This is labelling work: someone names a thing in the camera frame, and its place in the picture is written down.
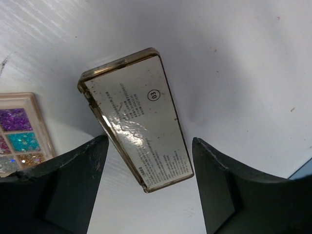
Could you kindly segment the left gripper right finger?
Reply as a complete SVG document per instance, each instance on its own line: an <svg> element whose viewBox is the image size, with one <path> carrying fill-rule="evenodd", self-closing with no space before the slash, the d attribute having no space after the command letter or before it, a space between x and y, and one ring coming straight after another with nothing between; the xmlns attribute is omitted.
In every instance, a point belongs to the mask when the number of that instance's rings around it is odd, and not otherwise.
<svg viewBox="0 0 312 234"><path fill-rule="evenodd" d="M197 137L192 154L207 233L311 233L310 175L292 180L267 174Z"/></svg>

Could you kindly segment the gold rectangular palette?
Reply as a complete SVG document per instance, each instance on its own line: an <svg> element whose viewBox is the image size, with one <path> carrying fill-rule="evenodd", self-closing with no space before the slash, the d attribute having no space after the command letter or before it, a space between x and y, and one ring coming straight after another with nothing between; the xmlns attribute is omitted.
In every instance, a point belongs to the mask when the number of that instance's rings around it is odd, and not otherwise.
<svg viewBox="0 0 312 234"><path fill-rule="evenodd" d="M85 71L78 90L146 193L194 176L172 92L155 48Z"/></svg>

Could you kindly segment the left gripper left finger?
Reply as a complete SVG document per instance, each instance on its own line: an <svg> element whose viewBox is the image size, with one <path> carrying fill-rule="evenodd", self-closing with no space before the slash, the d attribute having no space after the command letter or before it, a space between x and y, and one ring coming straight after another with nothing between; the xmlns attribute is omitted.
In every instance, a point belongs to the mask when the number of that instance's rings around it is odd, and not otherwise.
<svg viewBox="0 0 312 234"><path fill-rule="evenodd" d="M108 147L108 137L100 135L1 178L1 233L87 233Z"/></svg>

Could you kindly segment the glitter eyeshadow palette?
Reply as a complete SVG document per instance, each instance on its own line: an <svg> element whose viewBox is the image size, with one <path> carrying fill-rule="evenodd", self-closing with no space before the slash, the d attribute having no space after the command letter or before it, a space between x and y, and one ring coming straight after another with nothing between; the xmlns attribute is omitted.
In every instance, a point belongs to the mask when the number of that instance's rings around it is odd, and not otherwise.
<svg viewBox="0 0 312 234"><path fill-rule="evenodd" d="M56 156L33 93L0 95L0 176Z"/></svg>

